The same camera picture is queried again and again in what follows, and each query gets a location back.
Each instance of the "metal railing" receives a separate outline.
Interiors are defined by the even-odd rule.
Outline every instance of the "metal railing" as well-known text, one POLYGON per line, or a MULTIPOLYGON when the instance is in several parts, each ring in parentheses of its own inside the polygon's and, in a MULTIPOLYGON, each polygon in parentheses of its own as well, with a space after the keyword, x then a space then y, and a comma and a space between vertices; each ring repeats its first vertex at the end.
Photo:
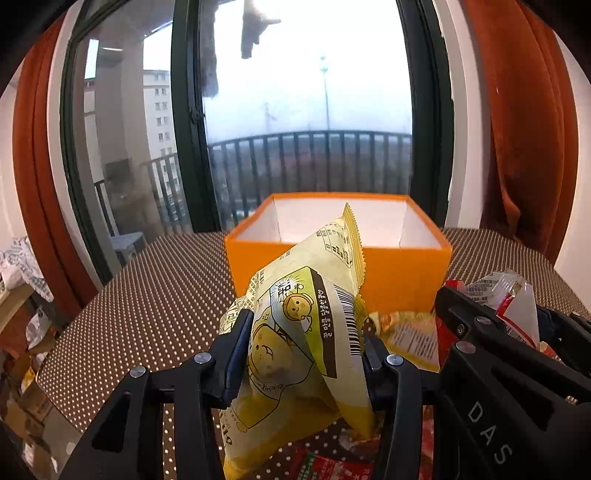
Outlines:
POLYGON ((113 230, 113 224, 111 223, 111 217, 109 217, 109 211, 107 210, 108 204, 108 197, 107 192, 105 189, 105 179, 99 180, 95 182, 95 190, 96 196, 99 199, 100 210, 103 213, 103 218, 105 220, 105 225, 107 230, 109 231, 110 236, 115 235, 115 231, 113 230))
POLYGON ((408 193, 410 134, 318 130, 207 146, 217 207, 228 230, 273 192, 408 193))
POLYGON ((146 162, 152 194, 165 232, 191 231, 176 153, 146 162))

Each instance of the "barcode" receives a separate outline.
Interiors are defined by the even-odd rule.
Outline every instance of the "barcode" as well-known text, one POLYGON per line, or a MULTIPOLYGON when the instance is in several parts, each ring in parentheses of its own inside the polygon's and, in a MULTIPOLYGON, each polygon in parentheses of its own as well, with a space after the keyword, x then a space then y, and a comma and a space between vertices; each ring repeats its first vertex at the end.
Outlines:
POLYGON ((513 337, 516 340, 519 340, 521 343, 529 345, 529 343, 519 334, 519 332, 517 332, 517 330, 515 330, 507 322, 505 322, 505 327, 506 327, 507 335, 509 335, 510 337, 513 337))
POLYGON ((340 300, 340 305, 343 307, 345 314, 345 322, 347 324, 347 332, 349 332, 349 345, 351 347, 351 355, 361 355, 361 344, 359 343, 359 333, 357 332, 357 324, 355 323, 355 309, 353 308, 353 296, 346 290, 335 285, 335 291, 340 300))

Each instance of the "yellow snack bag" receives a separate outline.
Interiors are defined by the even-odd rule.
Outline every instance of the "yellow snack bag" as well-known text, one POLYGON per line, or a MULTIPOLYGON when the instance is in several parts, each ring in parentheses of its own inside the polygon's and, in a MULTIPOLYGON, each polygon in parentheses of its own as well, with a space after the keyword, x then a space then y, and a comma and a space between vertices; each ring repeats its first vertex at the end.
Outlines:
POLYGON ((390 353, 402 355, 423 370, 439 372, 437 328, 432 313, 373 312, 369 318, 390 353))
POLYGON ((241 308, 255 312, 240 392, 220 412, 226 479, 341 416, 371 436, 360 337, 367 312, 358 295, 364 276, 359 231, 346 204, 342 217, 259 270, 222 316, 220 334, 241 308))

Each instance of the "glass door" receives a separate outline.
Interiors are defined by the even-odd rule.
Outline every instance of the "glass door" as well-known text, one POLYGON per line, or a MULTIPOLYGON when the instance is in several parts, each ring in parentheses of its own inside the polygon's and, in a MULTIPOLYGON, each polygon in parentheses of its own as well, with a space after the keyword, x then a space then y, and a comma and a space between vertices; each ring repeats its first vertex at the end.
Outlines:
POLYGON ((85 195, 100 206, 90 221, 108 235, 105 257, 125 265, 158 236, 192 231, 171 97, 174 1, 131 0, 108 16, 104 4, 90 5, 76 39, 72 130, 85 195))
POLYGON ((222 228, 272 192, 409 192, 412 101, 395 1, 202 4, 202 102, 222 228))

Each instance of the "orange curtain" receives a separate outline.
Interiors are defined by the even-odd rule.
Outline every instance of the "orange curtain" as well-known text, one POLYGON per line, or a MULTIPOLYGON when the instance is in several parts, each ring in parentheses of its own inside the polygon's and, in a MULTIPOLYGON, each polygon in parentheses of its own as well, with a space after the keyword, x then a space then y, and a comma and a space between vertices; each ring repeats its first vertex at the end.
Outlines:
POLYGON ((25 57, 12 127, 14 177, 31 246, 58 308, 73 320, 96 295, 67 231, 51 173, 47 89, 63 17, 25 57))
POLYGON ((554 32, 517 0, 463 0, 491 108, 481 226, 556 261, 573 206, 578 133, 554 32))

